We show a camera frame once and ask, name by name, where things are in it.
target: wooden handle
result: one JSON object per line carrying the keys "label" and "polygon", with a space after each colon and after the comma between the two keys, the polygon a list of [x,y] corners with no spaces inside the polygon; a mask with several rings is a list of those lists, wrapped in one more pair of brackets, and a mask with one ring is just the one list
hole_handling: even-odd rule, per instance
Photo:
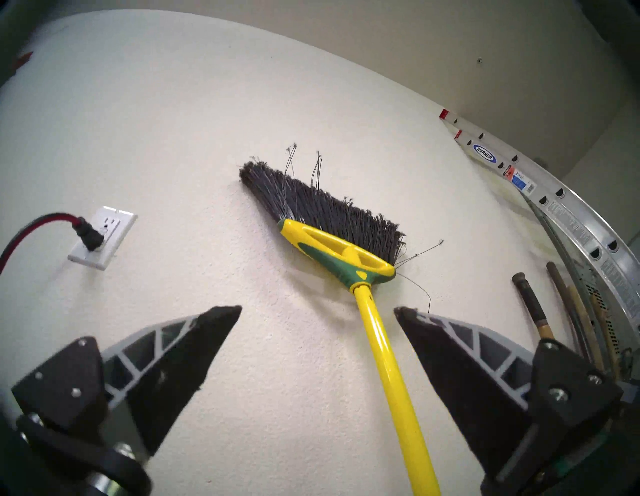
{"label": "wooden handle", "polygon": [[593,307],[593,312],[596,314],[596,318],[598,319],[598,323],[600,324],[600,329],[602,330],[602,336],[604,337],[604,342],[607,345],[607,353],[609,355],[609,361],[611,362],[611,372],[613,372],[613,377],[616,381],[620,380],[620,365],[618,363],[618,355],[616,354],[616,348],[613,345],[613,340],[611,339],[611,334],[609,334],[609,327],[607,326],[607,314],[602,309],[600,304],[598,303],[598,299],[595,295],[591,295],[591,306]]}
{"label": "wooden handle", "polygon": [[591,356],[593,356],[593,365],[604,372],[604,362],[602,361],[600,345],[598,344],[598,339],[596,338],[596,333],[593,330],[593,325],[591,324],[591,319],[589,318],[587,309],[584,306],[584,303],[582,302],[580,295],[578,294],[578,290],[575,288],[575,286],[569,286],[567,289],[569,290],[569,294],[571,295],[571,299],[573,300],[575,309],[578,312],[578,316],[580,317],[580,322],[582,323],[582,328],[584,329],[584,335],[587,338],[587,343],[589,344],[589,349],[591,350]]}
{"label": "wooden handle", "polygon": [[551,280],[554,282],[558,294],[560,295],[560,299],[563,302],[564,309],[566,310],[567,315],[569,315],[569,320],[573,325],[573,342],[576,350],[580,351],[580,354],[585,360],[589,362],[593,361],[593,357],[589,353],[588,345],[587,345],[587,337],[584,335],[584,329],[582,328],[582,323],[580,321],[580,317],[578,316],[578,312],[575,309],[575,305],[573,304],[573,298],[569,293],[569,290],[564,285],[564,280],[558,271],[558,267],[553,262],[547,263],[547,271],[551,276]]}
{"label": "wooden handle", "polygon": [[547,322],[547,316],[545,315],[544,310],[542,310],[542,306],[536,297],[536,293],[531,289],[524,272],[514,274],[511,280],[516,285],[524,304],[527,306],[529,315],[533,319],[533,323],[538,328],[538,334],[540,334],[540,337],[543,339],[555,339],[554,334],[551,331],[551,327],[549,327],[549,323]]}

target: tool handle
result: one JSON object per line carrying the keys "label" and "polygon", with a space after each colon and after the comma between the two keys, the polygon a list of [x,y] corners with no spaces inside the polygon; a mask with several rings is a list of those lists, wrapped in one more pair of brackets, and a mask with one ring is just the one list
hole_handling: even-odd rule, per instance
{"label": "tool handle", "polygon": [[582,328],[584,329],[584,335],[587,337],[587,343],[589,344],[589,349],[591,350],[591,356],[593,357],[593,365],[595,365],[598,370],[604,372],[604,362],[602,362],[602,352],[600,351],[600,345],[598,344],[598,339],[596,338],[596,333],[593,330],[593,325],[591,324],[591,319],[589,318],[589,314],[587,313],[587,309],[582,302],[582,298],[580,298],[580,294],[575,286],[568,286],[569,294],[573,300],[573,304],[575,305],[575,309],[578,312],[578,316],[580,317],[580,322],[582,323]]}
{"label": "tool handle", "polygon": [[580,351],[582,357],[588,362],[593,363],[593,356],[591,351],[587,346],[587,337],[584,333],[584,328],[582,327],[582,322],[580,321],[580,317],[578,316],[578,312],[575,309],[575,305],[573,304],[573,299],[569,290],[566,288],[564,284],[564,280],[558,271],[558,267],[553,262],[547,263],[547,271],[551,276],[552,281],[556,285],[556,289],[558,290],[558,294],[560,295],[560,299],[563,302],[564,309],[566,313],[569,315],[569,320],[573,325],[573,341],[575,343],[576,349]]}
{"label": "tool handle", "polygon": [[616,354],[616,347],[609,334],[609,326],[607,326],[607,314],[598,303],[598,299],[592,294],[589,298],[591,306],[593,307],[593,313],[596,314],[598,324],[600,324],[600,330],[602,330],[602,337],[607,345],[607,354],[609,355],[609,361],[611,363],[611,372],[616,381],[621,379],[620,364],[618,363],[618,355]]}
{"label": "tool handle", "polygon": [[420,424],[415,416],[382,319],[373,301],[371,289],[367,285],[361,285],[353,291],[353,294],[356,297],[369,345],[378,366],[380,380],[385,389],[413,494],[416,496],[439,495],[438,479],[431,465]]}
{"label": "tool handle", "polygon": [[531,315],[533,323],[538,328],[540,337],[544,339],[555,339],[554,334],[551,331],[551,327],[549,327],[549,323],[547,322],[547,316],[540,306],[540,302],[536,297],[536,293],[534,293],[533,289],[531,289],[529,281],[527,281],[524,272],[518,272],[517,274],[514,274],[511,280],[516,285],[520,296],[524,300],[524,304],[527,306],[529,315]]}

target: warning label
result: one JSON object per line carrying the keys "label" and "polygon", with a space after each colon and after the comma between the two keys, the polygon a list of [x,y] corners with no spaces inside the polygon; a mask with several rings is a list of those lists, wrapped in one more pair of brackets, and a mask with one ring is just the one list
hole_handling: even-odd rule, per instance
{"label": "warning label", "polygon": [[536,189],[537,185],[535,182],[511,165],[507,167],[507,170],[504,171],[502,175],[527,196],[533,193],[533,190]]}

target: werner logo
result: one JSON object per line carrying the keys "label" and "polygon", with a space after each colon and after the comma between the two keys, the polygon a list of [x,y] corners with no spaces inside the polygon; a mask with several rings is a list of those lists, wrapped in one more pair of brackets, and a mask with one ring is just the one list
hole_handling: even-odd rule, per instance
{"label": "werner logo", "polygon": [[489,150],[486,150],[485,148],[481,147],[480,145],[474,145],[474,150],[483,159],[489,160],[489,162],[493,162],[494,164],[497,162],[493,154]]}

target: barcode label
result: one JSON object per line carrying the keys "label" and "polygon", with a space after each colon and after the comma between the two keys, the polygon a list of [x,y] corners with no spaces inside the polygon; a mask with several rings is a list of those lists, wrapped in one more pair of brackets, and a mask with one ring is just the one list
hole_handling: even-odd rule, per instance
{"label": "barcode label", "polygon": [[558,202],[551,201],[547,206],[547,211],[556,222],[567,228],[570,233],[569,236],[581,246],[584,246],[593,239],[589,231]]}
{"label": "barcode label", "polygon": [[620,273],[615,263],[610,259],[602,264],[602,272],[609,279],[611,285],[616,289],[620,299],[624,302],[631,318],[635,318],[640,313],[640,303],[637,294],[629,286],[627,279]]}
{"label": "barcode label", "polygon": [[534,189],[536,189],[536,183],[525,176],[515,167],[509,165],[507,170],[502,174],[507,180],[512,183],[516,188],[522,191],[525,195],[529,196]]}

